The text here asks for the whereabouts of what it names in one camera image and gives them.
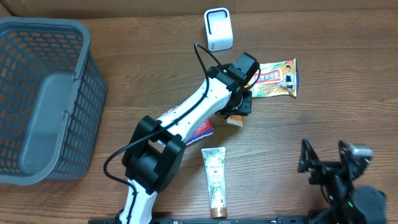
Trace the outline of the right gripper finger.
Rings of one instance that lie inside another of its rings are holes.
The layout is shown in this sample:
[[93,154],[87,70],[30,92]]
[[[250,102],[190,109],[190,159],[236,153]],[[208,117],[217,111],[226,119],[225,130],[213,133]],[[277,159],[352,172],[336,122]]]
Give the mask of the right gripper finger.
[[338,141],[338,149],[340,153],[340,170],[344,174],[353,174],[354,160],[352,153],[348,150],[349,144],[344,140]]
[[307,139],[303,139],[297,172],[303,173],[310,171],[318,164],[319,161],[319,157],[313,150],[310,142]]

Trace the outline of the orange Kleenex tissue pack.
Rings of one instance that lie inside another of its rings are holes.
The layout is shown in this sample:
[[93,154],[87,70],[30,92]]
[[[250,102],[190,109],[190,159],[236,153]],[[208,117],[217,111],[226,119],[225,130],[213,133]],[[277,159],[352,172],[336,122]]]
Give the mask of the orange Kleenex tissue pack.
[[240,115],[230,115],[226,122],[228,124],[234,125],[234,126],[238,126],[238,127],[243,127],[244,126],[244,118],[243,116]]

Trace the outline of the red purple pad pack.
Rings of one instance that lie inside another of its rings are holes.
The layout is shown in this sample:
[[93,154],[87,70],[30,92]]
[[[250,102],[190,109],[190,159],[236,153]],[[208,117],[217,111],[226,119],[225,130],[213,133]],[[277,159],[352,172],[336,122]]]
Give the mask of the red purple pad pack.
[[[189,109],[190,106],[176,106],[165,112],[158,120],[161,121],[162,127],[166,127]],[[173,135],[179,134],[186,145],[212,135],[215,131],[213,125],[209,119],[202,119],[200,115],[199,107],[197,107],[167,131]]]

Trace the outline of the white cream tube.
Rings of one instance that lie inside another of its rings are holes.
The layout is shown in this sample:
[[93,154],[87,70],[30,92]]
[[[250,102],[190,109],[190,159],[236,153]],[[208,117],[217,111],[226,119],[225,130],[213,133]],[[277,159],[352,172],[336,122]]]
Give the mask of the white cream tube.
[[225,147],[201,150],[206,172],[211,218],[227,218],[225,182]]

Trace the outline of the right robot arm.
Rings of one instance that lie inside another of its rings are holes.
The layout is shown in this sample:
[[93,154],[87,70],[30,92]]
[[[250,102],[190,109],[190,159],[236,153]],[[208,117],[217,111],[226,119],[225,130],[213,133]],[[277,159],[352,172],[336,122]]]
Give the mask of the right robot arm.
[[386,195],[369,185],[355,187],[370,165],[373,150],[364,144],[338,142],[339,161],[322,161],[310,142],[302,141],[297,172],[309,172],[309,184],[319,185],[328,209],[314,210],[305,223],[386,223]]

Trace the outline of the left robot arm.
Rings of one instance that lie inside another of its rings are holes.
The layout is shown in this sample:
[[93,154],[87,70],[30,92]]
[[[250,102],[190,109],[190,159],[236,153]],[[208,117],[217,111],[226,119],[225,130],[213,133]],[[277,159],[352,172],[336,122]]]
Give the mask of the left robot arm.
[[243,53],[235,63],[210,67],[199,89],[173,111],[157,119],[143,117],[126,146],[122,164],[129,186],[116,223],[150,223],[158,193],[176,176],[187,140],[213,114],[222,118],[251,113],[250,79],[259,62]]

